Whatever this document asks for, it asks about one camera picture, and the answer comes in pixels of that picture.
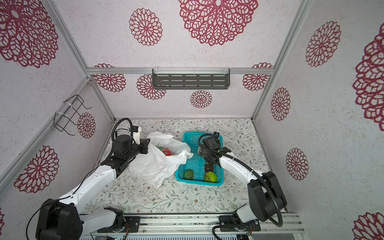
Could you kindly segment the dark avocado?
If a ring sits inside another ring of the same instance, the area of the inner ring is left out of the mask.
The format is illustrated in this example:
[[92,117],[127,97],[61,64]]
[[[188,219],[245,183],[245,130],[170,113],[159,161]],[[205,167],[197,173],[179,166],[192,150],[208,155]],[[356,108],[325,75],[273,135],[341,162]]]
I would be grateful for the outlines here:
[[205,164],[205,172],[213,172],[214,171],[214,165],[211,163]]

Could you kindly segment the bumpy green custard apple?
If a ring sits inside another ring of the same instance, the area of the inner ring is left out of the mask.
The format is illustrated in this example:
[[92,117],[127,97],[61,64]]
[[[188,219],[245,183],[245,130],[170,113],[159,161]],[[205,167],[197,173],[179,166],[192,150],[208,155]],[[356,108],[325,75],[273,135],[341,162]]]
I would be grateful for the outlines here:
[[216,183],[217,180],[218,180],[218,177],[214,172],[208,171],[204,175],[204,181],[207,183]]

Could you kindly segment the small green fruit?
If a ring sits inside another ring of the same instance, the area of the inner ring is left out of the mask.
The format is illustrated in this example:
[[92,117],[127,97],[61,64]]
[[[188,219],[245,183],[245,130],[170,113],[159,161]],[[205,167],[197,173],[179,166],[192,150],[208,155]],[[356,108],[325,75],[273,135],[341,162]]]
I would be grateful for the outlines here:
[[191,169],[185,170],[184,179],[192,181],[194,179],[194,172]]

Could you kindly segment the white plastic bag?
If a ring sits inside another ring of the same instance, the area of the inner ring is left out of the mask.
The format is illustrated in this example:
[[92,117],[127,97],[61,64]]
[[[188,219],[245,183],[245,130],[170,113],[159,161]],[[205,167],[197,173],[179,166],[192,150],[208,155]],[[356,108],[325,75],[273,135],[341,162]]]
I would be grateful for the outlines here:
[[[191,153],[188,144],[174,139],[171,134],[152,132],[148,138],[150,139],[148,153],[137,155],[130,163],[129,171],[158,189],[165,179],[172,177],[179,166],[185,164],[194,154]],[[172,155],[165,156],[157,146],[169,149]]]

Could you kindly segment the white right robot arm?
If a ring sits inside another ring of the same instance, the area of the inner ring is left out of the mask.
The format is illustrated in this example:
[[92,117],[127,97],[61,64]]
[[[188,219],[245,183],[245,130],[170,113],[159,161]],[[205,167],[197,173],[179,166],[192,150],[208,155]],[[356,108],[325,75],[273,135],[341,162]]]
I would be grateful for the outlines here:
[[198,154],[209,163],[229,171],[246,185],[249,202],[235,210],[238,221],[250,224],[269,220],[277,227],[283,226],[281,210],[286,207],[287,201],[275,174],[252,169],[228,148],[211,150],[199,147]]

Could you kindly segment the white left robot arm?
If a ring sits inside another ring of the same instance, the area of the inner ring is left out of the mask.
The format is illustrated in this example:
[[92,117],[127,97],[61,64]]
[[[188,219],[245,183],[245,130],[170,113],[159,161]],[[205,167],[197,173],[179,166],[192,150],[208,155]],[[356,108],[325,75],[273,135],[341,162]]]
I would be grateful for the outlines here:
[[108,229],[123,231],[126,221],[123,212],[108,207],[95,214],[82,215],[89,201],[113,182],[137,155],[148,153],[150,139],[139,144],[127,143],[131,137],[123,135],[113,141],[113,150],[100,166],[92,171],[77,187],[57,200],[45,201],[39,212],[36,229],[38,240],[78,240],[92,232]]

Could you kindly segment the teal plastic basket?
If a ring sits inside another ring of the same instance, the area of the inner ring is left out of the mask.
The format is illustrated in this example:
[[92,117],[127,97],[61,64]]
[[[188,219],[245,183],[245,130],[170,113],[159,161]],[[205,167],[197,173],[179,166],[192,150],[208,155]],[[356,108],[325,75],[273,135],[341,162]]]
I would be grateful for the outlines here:
[[[198,154],[198,139],[204,133],[199,132],[185,132],[183,135],[183,143],[186,143],[191,148],[191,153],[193,153],[193,157],[187,159],[186,163],[180,165],[175,173],[175,178],[179,182],[187,183],[187,184],[195,184],[201,186],[209,186],[209,187],[218,187],[224,183],[225,174],[224,169],[218,166],[214,166],[214,173],[217,176],[217,181],[215,183],[205,182],[205,164],[207,163],[203,157]],[[187,180],[184,177],[184,173],[187,170],[192,170],[194,173],[194,178],[192,180]]]

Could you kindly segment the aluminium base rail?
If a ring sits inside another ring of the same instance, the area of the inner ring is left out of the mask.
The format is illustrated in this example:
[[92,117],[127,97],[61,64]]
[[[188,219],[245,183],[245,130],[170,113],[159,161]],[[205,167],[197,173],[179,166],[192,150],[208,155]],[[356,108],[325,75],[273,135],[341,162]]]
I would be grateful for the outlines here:
[[[197,213],[197,214],[124,214],[133,235],[210,235],[214,226],[229,225],[228,221],[220,218],[232,218],[231,213]],[[298,214],[283,213],[283,226],[277,227],[270,220],[266,222],[253,222],[250,227],[240,227],[235,231],[224,232],[216,230],[218,235],[223,234],[304,234],[305,229]]]

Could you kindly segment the grey metal wall shelf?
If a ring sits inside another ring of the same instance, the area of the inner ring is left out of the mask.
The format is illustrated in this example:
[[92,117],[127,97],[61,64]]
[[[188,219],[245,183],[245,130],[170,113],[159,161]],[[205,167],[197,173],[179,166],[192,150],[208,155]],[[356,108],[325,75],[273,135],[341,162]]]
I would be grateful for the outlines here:
[[152,69],[152,84],[156,90],[227,90],[231,82],[230,69],[170,70]]

